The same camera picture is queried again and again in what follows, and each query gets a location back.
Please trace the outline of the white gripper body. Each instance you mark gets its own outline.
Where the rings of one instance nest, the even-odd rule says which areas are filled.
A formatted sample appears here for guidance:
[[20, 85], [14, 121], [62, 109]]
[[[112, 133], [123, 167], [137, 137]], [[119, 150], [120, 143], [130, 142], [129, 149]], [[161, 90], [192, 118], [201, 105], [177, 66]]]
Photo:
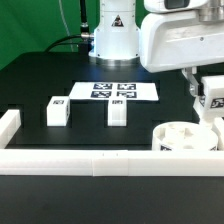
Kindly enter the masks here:
[[200, 22], [196, 11], [148, 14], [140, 62], [151, 73], [224, 62], [224, 22]]

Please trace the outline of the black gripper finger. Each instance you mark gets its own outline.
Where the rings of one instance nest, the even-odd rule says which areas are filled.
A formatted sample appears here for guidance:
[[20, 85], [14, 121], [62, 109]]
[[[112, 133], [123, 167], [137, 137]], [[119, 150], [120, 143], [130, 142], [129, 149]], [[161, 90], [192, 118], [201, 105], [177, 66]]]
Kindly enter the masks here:
[[187, 67], [182, 69], [182, 74], [189, 82], [189, 92], [193, 97], [203, 96], [204, 95], [204, 87], [201, 82], [199, 82], [195, 75], [197, 74], [196, 67]]

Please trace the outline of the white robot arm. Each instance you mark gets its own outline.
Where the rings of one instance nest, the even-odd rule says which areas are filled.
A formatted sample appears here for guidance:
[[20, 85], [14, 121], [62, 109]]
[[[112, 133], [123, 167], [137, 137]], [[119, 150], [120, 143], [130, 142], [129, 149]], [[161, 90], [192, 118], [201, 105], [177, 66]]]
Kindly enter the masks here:
[[144, 0], [141, 25], [135, 3], [100, 0], [90, 59], [109, 66], [139, 61], [151, 73], [180, 69], [201, 96], [197, 68], [224, 62], [224, 0]]

